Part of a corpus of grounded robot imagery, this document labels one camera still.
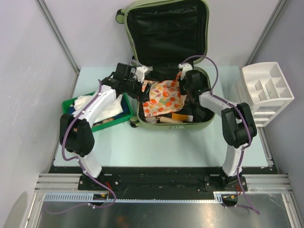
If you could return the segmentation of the floral tulip print cloth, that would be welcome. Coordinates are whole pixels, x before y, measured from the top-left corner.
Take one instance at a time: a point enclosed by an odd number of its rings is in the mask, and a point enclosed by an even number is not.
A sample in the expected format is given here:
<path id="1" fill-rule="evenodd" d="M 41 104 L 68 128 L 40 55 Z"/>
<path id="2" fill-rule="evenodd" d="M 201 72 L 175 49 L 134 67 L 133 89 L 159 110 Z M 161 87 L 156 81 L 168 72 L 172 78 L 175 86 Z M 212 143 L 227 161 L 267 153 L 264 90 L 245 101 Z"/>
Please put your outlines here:
<path id="1" fill-rule="evenodd" d="M 151 84 L 150 100 L 144 102 L 142 106 L 145 117 L 177 112 L 184 107 L 187 95 L 181 94 L 177 79 L 162 82 L 144 80 L 142 91 L 145 90 L 148 83 Z"/>

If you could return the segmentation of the navy blue cloth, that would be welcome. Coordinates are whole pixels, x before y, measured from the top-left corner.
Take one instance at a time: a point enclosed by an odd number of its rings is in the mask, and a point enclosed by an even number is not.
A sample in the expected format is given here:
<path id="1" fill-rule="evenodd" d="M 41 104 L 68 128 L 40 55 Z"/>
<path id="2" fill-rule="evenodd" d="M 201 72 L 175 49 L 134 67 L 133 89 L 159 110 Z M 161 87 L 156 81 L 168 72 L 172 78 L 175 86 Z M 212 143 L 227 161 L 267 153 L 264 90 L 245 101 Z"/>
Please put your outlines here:
<path id="1" fill-rule="evenodd" d="M 129 110 L 129 108 L 128 108 L 128 105 L 126 104 L 125 99 L 123 97 L 122 97 L 121 105 L 122 105 L 122 108 L 123 108 L 123 112 L 121 114 L 124 114 Z M 76 111 L 76 110 L 74 109 L 73 102 L 72 102 L 72 104 L 67 109 L 67 113 L 72 114 L 74 111 Z"/>

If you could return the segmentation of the white cloth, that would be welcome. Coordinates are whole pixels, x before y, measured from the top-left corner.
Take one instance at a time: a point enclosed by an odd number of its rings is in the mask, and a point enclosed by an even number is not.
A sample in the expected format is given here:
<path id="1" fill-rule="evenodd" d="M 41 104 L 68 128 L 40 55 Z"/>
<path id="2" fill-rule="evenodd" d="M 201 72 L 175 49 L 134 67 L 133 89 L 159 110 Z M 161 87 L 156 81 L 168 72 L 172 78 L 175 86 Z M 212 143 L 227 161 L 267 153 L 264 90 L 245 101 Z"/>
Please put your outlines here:
<path id="1" fill-rule="evenodd" d="M 103 121 L 108 118 L 113 118 L 118 114 L 123 112 L 123 108 L 121 105 L 123 95 L 119 95 L 117 99 L 111 102 L 99 115 L 96 119 L 96 122 Z M 84 106 L 84 104 L 91 98 L 91 95 L 83 95 L 79 96 L 74 102 L 73 107 L 75 110 L 78 110 Z"/>

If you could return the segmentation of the orange rabbit print cloth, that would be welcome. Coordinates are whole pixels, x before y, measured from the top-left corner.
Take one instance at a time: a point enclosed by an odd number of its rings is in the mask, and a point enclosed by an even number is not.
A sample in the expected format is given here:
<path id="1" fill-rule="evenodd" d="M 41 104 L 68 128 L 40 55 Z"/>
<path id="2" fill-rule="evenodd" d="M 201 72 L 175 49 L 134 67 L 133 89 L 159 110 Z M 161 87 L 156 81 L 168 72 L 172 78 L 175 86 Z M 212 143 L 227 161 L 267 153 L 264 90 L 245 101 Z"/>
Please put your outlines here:
<path id="1" fill-rule="evenodd" d="M 108 119 L 104 119 L 102 121 L 99 121 L 97 123 L 94 123 L 94 125 L 102 125 L 102 124 L 105 124 L 105 123 L 109 123 L 111 121 L 115 120 L 114 118 L 108 118 Z"/>

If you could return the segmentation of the olive green hard-shell suitcase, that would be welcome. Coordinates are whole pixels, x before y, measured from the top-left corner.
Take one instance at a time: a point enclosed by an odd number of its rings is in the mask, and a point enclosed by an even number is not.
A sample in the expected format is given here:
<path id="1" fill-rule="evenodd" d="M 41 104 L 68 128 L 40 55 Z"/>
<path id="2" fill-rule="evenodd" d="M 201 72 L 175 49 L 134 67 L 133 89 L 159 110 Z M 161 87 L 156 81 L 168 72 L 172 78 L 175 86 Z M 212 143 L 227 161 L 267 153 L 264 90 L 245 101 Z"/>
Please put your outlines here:
<path id="1" fill-rule="evenodd" d="M 189 63 L 193 70 L 205 70 L 197 67 L 207 53 L 207 32 L 209 9 L 202 0 L 138 0 L 126 9 L 120 9 L 116 21 L 124 24 L 132 50 L 134 65 L 152 67 L 145 80 L 162 82 L 174 80 L 180 72 L 180 63 Z M 215 114 L 192 104 L 186 98 L 184 107 L 175 113 L 193 116 L 193 122 L 160 123 L 145 122 L 143 103 L 138 102 L 137 116 L 130 119 L 132 127 L 173 129 L 203 129 L 215 117 Z M 161 116 L 171 118 L 172 113 Z"/>

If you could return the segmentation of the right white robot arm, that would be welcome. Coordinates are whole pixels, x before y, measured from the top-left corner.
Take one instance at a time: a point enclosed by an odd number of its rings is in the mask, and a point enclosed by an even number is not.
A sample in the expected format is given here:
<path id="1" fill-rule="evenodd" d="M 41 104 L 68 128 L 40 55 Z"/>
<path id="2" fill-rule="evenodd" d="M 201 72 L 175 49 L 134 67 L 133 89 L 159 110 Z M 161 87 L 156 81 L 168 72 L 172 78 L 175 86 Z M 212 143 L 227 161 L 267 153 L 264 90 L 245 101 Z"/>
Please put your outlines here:
<path id="1" fill-rule="evenodd" d="M 179 72 L 176 79 L 182 95 L 188 95 L 192 103 L 221 118 L 227 152 L 220 171 L 219 185 L 223 190 L 231 190 L 236 181 L 240 180 L 245 149 L 257 135 L 250 107 L 245 102 L 237 104 L 211 92 L 209 80 L 198 70 Z"/>

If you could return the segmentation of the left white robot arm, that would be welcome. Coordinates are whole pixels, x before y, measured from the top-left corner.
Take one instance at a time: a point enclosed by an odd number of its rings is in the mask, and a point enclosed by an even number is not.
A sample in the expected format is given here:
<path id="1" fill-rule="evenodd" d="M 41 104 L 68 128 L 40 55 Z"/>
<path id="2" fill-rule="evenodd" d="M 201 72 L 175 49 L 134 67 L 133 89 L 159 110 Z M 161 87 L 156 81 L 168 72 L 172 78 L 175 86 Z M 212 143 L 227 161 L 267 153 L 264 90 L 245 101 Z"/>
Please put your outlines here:
<path id="1" fill-rule="evenodd" d="M 152 67 L 144 65 L 117 64 L 114 72 L 98 81 L 98 89 L 80 109 L 60 117 L 59 140 L 62 151 L 74 154 L 73 159 L 89 176 L 88 184 L 95 190 L 104 186 L 105 178 L 100 175 L 102 166 L 93 152 L 95 139 L 92 126 L 102 111 L 121 94 L 127 94 L 140 103 L 149 101 L 151 84 L 143 83 L 151 71 Z"/>

